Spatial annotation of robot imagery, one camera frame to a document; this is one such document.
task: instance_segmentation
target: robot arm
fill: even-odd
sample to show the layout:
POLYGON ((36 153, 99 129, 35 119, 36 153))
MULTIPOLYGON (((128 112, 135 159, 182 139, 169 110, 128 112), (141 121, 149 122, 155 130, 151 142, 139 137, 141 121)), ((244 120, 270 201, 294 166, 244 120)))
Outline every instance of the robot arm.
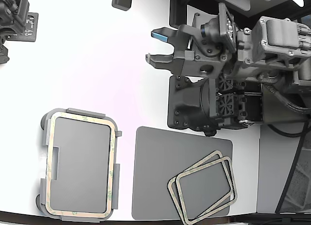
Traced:
POLYGON ((307 119, 297 94, 311 90, 311 29, 289 19, 261 17, 240 30, 223 3, 219 15, 195 14, 193 25, 161 28, 152 37, 174 46, 171 55, 147 55, 170 79, 168 126, 213 136, 221 128, 307 119), (192 83, 186 76, 202 77, 192 83), (294 101, 288 99, 294 95, 294 101), (271 97, 278 102, 269 107, 271 97), (280 119, 271 119, 278 109, 280 119))

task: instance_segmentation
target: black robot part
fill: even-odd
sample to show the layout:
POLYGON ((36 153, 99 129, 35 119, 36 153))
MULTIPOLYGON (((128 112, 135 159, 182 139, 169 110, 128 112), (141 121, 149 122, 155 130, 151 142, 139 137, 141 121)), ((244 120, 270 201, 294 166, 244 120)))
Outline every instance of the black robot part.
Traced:
POLYGON ((247 82, 235 93, 222 94, 217 81, 193 83, 188 77, 170 77, 168 126, 211 137, 221 128, 244 129, 262 122, 262 93, 256 83, 247 82))
POLYGON ((0 64, 9 61, 6 40, 35 42, 38 14, 29 13, 28 0, 0 0, 0 64))

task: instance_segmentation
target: gray rubber mat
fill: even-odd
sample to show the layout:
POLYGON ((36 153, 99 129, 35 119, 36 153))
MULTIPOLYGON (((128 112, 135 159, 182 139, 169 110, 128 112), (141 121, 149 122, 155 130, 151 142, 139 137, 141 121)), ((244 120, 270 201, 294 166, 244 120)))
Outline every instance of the gray rubber mat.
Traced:
MULTIPOLYGON (((168 181, 216 150, 221 151, 223 156, 232 158, 232 142, 229 140, 140 127, 136 136, 133 218, 135 220, 179 219, 167 190, 168 181)), ((218 158, 214 156, 208 162, 216 159, 218 158)), ((222 177, 225 177, 225 174, 223 170, 221 171, 217 174, 219 177, 212 173, 214 175, 213 180, 223 182, 222 177)), ((211 186, 210 183, 207 183, 209 181, 208 175, 202 180, 202 182, 199 180, 198 184, 204 184, 205 180, 206 184, 209 187, 211 186)), ((207 209, 209 204, 215 203, 212 201, 214 198, 208 199, 208 189, 206 192, 205 201, 200 200, 198 203, 191 202, 189 204, 191 212, 193 211, 193 214, 197 212, 194 217, 207 209)), ((213 193, 219 195, 218 199, 227 193, 222 194, 223 192, 222 187, 213 189, 213 193)), ((212 217, 226 216, 228 213, 229 208, 226 208, 212 217)))

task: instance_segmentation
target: gray rectangular pad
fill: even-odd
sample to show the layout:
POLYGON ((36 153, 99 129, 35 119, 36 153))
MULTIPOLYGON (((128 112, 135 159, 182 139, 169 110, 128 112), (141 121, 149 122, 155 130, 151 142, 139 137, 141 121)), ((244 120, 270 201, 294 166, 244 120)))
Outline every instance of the gray rectangular pad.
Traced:
MULTIPOLYGON (((229 140, 148 127, 138 128, 132 202, 133 218, 135 220, 179 219, 167 190, 168 181, 216 150, 221 151, 223 156, 232 158, 232 142, 229 140)), ((198 205, 194 209, 199 211, 201 207, 202 205, 198 205)))
POLYGON ((51 182, 53 209, 106 211, 109 139, 107 125, 56 119, 54 146, 59 151, 57 179, 51 182))

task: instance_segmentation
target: rectangular frame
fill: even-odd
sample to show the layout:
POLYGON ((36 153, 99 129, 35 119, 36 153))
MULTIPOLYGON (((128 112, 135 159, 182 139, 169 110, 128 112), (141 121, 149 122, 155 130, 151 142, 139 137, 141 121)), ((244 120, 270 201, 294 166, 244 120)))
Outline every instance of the rectangular frame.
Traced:
POLYGON ((205 218, 207 218, 207 217, 209 217, 209 216, 211 216, 211 215, 217 213, 218 211, 220 211, 220 210, 222 210, 222 209, 224 209, 224 208, 226 208, 226 207, 232 205, 233 203, 236 202, 237 197, 238 197, 237 192, 236 192, 236 184, 235 184, 233 169, 232 169, 232 162, 231 162, 231 159, 230 159, 229 157, 220 158, 220 159, 215 160, 215 161, 213 161, 213 162, 204 164, 204 165, 202 165, 202 166, 200 166, 200 167, 197 167, 197 168, 195 168, 195 169, 191 169, 191 170, 189 170, 189 171, 186 171, 186 172, 183 172, 183 173, 179 174, 179 175, 177 176, 177 179, 176 179, 176 185, 177 185, 178 194, 179 194, 179 198, 180 198, 180 204, 181 204, 182 210, 183 210, 184 219, 185 219, 185 222, 186 222, 187 225, 193 225, 193 224, 195 224, 195 223, 197 223, 197 222, 199 222, 199 221, 201 221, 201 220, 203 220, 203 219, 205 219, 205 218), (185 203, 184 203, 184 200, 183 200, 184 198, 183 198, 183 195, 182 195, 182 190, 181 190, 181 186, 180 186, 180 182, 179 182, 179 181, 180 181, 180 178, 181 178, 181 177, 184 177, 184 176, 186 176, 186 175, 189 175, 189 174, 198 172, 198 171, 200 171, 200 170, 203 170, 203 169, 205 169, 205 168, 208 168, 208 167, 210 167, 210 166, 213 166, 213 165, 215 165, 215 164, 217 164, 217 163, 220 163, 220 162, 223 162, 223 161, 228 161, 228 162, 229 162, 230 171, 231 171, 231 180, 232 180, 232 181, 230 181, 230 187, 232 187, 232 184, 233 184, 233 194, 234 194, 233 200, 231 200, 230 202, 228 202, 228 203, 226 203, 226 204, 220 206, 219 208, 217 208, 217 209, 215 209, 215 210, 213 210, 213 211, 211 211, 211 212, 206 213, 206 211, 209 210, 209 209, 207 209, 206 211, 204 211, 204 212, 202 213, 202 214, 204 214, 204 215, 202 215, 201 217, 196 218, 196 219, 190 221, 190 220, 188 219, 187 211, 186 211, 186 206, 185 206, 185 203))
POLYGON ((46 170, 46 204, 45 207, 50 214, 59 216, 73 216, 73 217, 85 217, 85 218, 106 218, 109 216, 112 210, 112 182, 113 182, 113 168, 114 168, 114 152, 115 152, 115 140, 116 140, 116 128, 113 122, 103 120, 99 118, 93 118, 88 116, 81 116, 66 112, 56 112, 51 117, 51 126, 49 132, 49 145, 48 145, 48 159, 47 159, 47 170, 46 170), (84 121, 95 124, 107 125, 110 127, 110 145, 109 145, 109 163, 108 163, 108 184, 107 184, 107 200, 106 200, 106 211, 104 213, 88 213, 88 212, 75 212, 75 211, 61 211, 54 210, 51 208, 51 174, 52 174, 52 157, 53 157, 53 143, 54 143, 54 132, 56 119, 62 117, 72 119, 76 121, 84 121))
MULTIPOLYGON (((208 156, 206 156, 206 157, 204 157, 203 159, 201 159, 199 162, 193 164, 191 167, 189 167, 189 168, 187 168, 186 170, 184 170, 184 172, 186 172, 186 171, 188 171, 188 170, 191 170, 191 169, 194 169, 194 168, 196 168, 196 167, 199 167, 200 165, 202 165, 203 163, 205 163, 206 161, 208 161, 209 159, 211 159, 211 158, 214 157, 215 155, 218 155, 220 158, 223 157, 223 154, 222 154, 220 151, 214 151, 214 152, 212 152, 211 154, 209 154, 208 156)), ((222 162, 222 164, 223 164, 223 168, 224 168, 224 171, 225 171, 225 173, 226 173, 226 176, 228 176, 229 173, 228 173, 227 166, 225 165, 224 162, 222 162)), ((174 202, 174 204, 175 204, 175 208, 176 208, 176 210, 177 210, 177 212, 178 212, 178 214, 179 214, 179 217, 180 217, 181 221, 183 222, 183 224, 185 224, 186 222, 185 222, 185 219, 184 219, 184 216, 183 216, 183 213, 182 213, 182 209, 181 209, 180 206, 179 206, 179 202, 178 202, 178 200, 176 199, 176 195, 175 195, 175 193, 174 193, 174 191, 173 191, 173 188, 172 188, 172 185, 173 185, 173 183, 176 181, 176 178, 177 178, 177 176, 175 176, 175 177, 173 177, 171 180, 169 180, 167 187, 168 187, 168 191, 169 191, 169 193, 170 193, 170 195, 171 195, 171 198, 172 198, 172 200, 173 200, 173 202, 174 202)), ((220 201, 220 200, 219 200, 218 202, 216 202, 215 204, 213 204, 210 208, 208 208, 206 211, 204 211, 204 212, 203 212, 202 214, 200 214, 199 216, 202 216, 204 213, 208 213, 208 212, 212 211, 215 207, 217 207, 217 206, 218 206, 221 202, 223 202, 223 201, 220 201)))

